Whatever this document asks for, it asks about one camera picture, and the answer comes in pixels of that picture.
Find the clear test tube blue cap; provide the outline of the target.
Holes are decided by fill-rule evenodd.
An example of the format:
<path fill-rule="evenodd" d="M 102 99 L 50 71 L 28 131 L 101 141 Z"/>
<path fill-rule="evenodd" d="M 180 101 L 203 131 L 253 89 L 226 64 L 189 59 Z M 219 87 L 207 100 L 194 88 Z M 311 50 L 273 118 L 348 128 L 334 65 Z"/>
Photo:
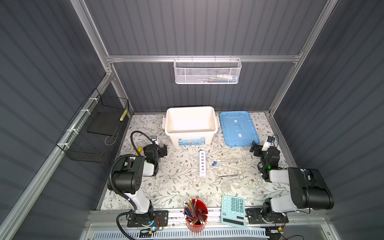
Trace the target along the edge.
<path fill-rule="evenodd" d="M 214 161 L 212 163 L 212 166 L 218 166 L 218 165 L 236 165 L 239 161 Z"/>

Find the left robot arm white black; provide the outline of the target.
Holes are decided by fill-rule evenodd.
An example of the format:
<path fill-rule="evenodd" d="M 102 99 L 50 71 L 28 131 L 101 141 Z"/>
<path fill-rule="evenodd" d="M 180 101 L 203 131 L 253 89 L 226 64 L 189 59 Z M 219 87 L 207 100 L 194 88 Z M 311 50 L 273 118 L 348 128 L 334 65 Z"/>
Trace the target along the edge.
<path fill-rule="evenodd" d="M 143 155 L 134 143 L 134 134 L 140 134 L 151 142 L 143 148 Z M 145 196 L 141 184 L 143 177 L 157 175 L 160 158 L 168 154 L 168 149 L 166 145 L 161 147 L 158 144 L 157 137 L 150 137 L 141 131 L 133 131 L 130 140 L 136 153 L 121 155 L 114 161 L 109 171 L 107 188 L 131 204 L 131 210 L 117 215 L 116 224 L 124 237 L 134 240 L 135 237 L 130 236 L 120 223 L 122 217 L 126 217 L 128 228 L 142 227 L 139 231 L 140 238 L 149 238 L 166 225 L 165 217 L 168 212 L 164 211 L 163 216 L 157 216 L 160 212 L 154 210 L 153 203 Z"/>

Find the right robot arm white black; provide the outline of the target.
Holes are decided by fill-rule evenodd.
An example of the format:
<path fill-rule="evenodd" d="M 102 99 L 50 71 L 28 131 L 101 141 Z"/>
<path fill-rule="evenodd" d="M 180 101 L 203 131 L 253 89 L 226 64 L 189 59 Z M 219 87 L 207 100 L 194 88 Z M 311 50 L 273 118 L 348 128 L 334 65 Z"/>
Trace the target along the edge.
<path fill-rule="evenodd" d="M 286 224 L 289 222 L 288 213 L 310 214 L 311 210 L 330 210 L 334 207 L 334 197 L 319 170 L 281 168 L 281 152 L 273 143 L 265 149 L 253 141 L 250 152 L 260 158 L 258 170 L 265 182 L 290 187 L 288 194 L 267 198 L 260 208 L 246 209 L 250 223 Z"/>

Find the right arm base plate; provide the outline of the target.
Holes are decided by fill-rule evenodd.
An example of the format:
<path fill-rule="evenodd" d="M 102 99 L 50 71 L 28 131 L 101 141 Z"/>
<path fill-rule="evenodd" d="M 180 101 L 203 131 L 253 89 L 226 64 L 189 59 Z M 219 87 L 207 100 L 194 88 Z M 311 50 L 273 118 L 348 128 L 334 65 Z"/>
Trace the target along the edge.
<path fill-rule="evenodd" d="M 287 224 L 289 222 L 286 215 L 267 212 L 263 208 L 247 208 L 246 217 L 250 224 Z"/>

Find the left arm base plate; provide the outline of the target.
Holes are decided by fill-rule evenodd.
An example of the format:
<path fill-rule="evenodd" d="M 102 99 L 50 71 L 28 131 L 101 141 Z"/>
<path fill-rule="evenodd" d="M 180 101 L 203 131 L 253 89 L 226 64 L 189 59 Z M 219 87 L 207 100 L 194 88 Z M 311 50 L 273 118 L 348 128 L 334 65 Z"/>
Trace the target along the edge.
<path fill-rule="evenodd" d="M 169 211 L 154 211 L 146 214 L 130 214 L 127 216 L 128 228 L 139 227 L 166 227 L 168 225 Z"/>

